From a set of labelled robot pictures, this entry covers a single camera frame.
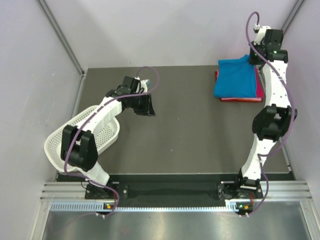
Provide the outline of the blue t-shirt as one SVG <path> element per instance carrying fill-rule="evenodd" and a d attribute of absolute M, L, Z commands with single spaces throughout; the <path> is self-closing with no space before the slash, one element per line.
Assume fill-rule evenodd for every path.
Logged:
<path fill-rule="evenodd" d="M 218 61 L 218 77 L 213 89 L 216 98 L 255 98 L 257 91 L 255 67 L 249 55 Z"/>

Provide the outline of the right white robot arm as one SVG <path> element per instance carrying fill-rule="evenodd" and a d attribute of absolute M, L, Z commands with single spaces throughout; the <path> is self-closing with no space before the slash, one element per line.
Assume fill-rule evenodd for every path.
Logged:
<path fill-rule="evenodd" d="M 298 115 L 287 90 L 288 52 L 281 48 L 283 31 L 269 26 L 257 27 L 252 41 L 249 64 L 262 66 L 265 105 L 252 122 L 253 144 L 245 164 L 239 171 L 233 192 L 239 198 L 257 193 L 262 168 L 272 148 L 292 127 Z"/>

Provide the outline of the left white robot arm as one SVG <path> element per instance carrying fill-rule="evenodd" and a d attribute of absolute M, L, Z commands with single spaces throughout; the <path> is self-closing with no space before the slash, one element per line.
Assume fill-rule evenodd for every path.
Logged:
<path fill-rule="evenodd" d="M 150 80 L 125 76 L 117 89 L 110 90 L 101 103 L 80 123 L 67 124 L 62 130 L 60 158 L 63 171 L 74 167 L 79 176 L 88 181 L 88 187 L 106 199 L 114 194 L 111 178 L 98 163 L 98 136 L 117 115 L 133 109 L 136 115 L 154 116 L 152 96 L 148 91 Z"/>

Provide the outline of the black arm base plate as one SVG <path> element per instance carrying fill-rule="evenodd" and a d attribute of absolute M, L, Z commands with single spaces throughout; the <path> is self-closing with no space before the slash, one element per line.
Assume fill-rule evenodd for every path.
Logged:
<path fill-rule="evenodd" d="M 225 200 L 249 197 L 214 176 L 120 176 L 107 186 L 118 192 L 119 207 L 222 207 Z"/>

